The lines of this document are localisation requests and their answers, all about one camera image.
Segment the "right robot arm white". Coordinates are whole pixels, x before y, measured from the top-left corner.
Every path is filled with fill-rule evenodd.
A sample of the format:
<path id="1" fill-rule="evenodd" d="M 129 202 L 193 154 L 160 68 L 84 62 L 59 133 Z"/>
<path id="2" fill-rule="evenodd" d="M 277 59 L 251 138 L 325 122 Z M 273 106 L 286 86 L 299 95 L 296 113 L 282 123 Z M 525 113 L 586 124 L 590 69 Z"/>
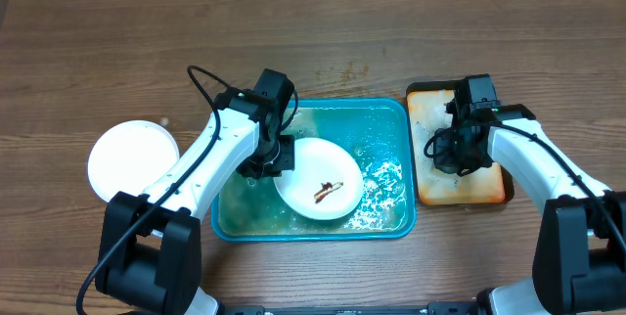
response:
<path id="1" fill-rule="evenodd" d="M 482 292 L 477 314 L 579 314 L 625 306 L 625 195 L 576 166 L 523 105 L 501 104 L 489 75 L 454 84 L 448 128 L 426 142 L 437 169 L 504 168 L 542 214 L 530 278 Z"/>

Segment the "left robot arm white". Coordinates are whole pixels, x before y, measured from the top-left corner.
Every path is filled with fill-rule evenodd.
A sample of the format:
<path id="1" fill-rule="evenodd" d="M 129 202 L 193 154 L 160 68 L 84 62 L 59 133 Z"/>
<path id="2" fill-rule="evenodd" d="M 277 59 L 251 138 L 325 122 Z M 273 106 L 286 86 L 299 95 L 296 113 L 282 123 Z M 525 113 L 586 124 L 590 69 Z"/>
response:
<path id="1" fill-rule="evenodd" d="M 294 139 L 285 134 L 297 104 L 294 84 L 269 68 L 251 89 L 227 85 L 208 97 L 209 120 L 185 152 L 163 127 L 120 123 L 91 150 L 87 175 L 106 202 L 98 262 L 90 286 L 138 314 L 222 314 L 201 288 L 201 224 L 233 173 L 259 179 L 294 168 Z"/>

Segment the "white plate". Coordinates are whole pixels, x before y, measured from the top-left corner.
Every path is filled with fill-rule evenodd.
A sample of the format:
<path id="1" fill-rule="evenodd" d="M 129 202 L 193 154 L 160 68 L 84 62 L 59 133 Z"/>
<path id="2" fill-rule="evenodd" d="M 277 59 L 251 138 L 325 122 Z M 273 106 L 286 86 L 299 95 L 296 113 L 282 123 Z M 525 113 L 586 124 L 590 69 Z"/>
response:
<path id="1" fill-rule="evenodd" d="M 95 194 L 108 203 L 119 191 L 138 196 L 179 157 L 177 143 L 166 129 L 146 120 L 125 121 L 96 141 L 87 176 Z"/>
<path id="2" fill-rule="evenodd" d="M 320 138 L 294 142 L 294 169 L 274 179 L 283 201 L 313 220 L 347 216 L 360 203 L 364 180 L 356 160 L 342 147 Z"/>

